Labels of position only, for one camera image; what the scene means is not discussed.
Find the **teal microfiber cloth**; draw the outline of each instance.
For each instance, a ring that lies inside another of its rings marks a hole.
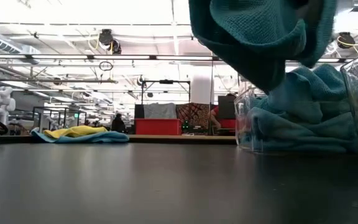
[[[329,44],[336,0],[189,0],[200,42],[265,92],[285,61],[312,67]]]
[[[343,76],[334,67],[300,67],[268,96],[252,99],[256,150],[358,152],[358,137]]]
[[[106,131],[96,134],[89,134],[80,137],[61,136],[58,139],[50,138],[37,131],[32,131],[31,135],[47,143],[123,143],[128,142],[129,137],[126,134],[116,131]]]

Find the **ceiling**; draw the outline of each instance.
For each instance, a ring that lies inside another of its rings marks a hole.
[[[122,47],[123,55],[199,55],[211,56],[211,52],[193,37],[187,0],[0,0],[0,38],[16,46],[28,45],[40,54],[101,55],[105,50],[94,49],[101,29],[111,29],[115,39]],[[344,11],[335,18],[334,33],[350,32],[358,45],[358,10]],[[356,48],[340,49],[335,43],[328,46],[324,58],[356,58]],[[122,93],[103,93],[115,102],[115,108],[133,114],[134,103],[139,103],[140,93],[134,96],[125,91],[139,91],[137,79],[142,75],[149,80],[190,80],[197,74],[212,74],[214,90],[217,95],[238,91],[237,73],[223,63],[211,65],[199,62],[181,62],[174,60],[141,61],[114,60],[114,68],[109,72],[99,69],[101,61],[84,60],[40,60],[31,65],[20,60],[0,60],[1,66],[7,66],[18,73],[37,78],[56,78],[73,80],[107,80],[113,83],[70,83],[56,86],[44,83],[43,88],[87,90],[122,90]],[[294,69],[296,64],[288,66]],[[12,78],[23,78],[13,75]],[[159,93],[153,98],[145,96],[144,103],[174,102],[186,103],[188,87],[180,85],[155,84],[148,91],[184,91],[183,93]],[[77,94],[65,94],[75,102],[89,103]],[[66,103],[56,98],[46,101]]]

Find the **person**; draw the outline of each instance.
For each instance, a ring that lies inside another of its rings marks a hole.
[[[229,93],[226,96],[233,96],[237,97],[236,95]],[[221,128],[235,128],[236,127],[236,120],[235,119],[222,119],[220,122],[216,119],[217,115],[219,114],[219,106],[215,107],[208,113],[208,117],[215,124],[216,129]]]
[[[126,131],[125,124],[122,121],[122,114],[118,113],[114,120],[111,123],[111,130],[117,131],[119,133],[124,133]]]

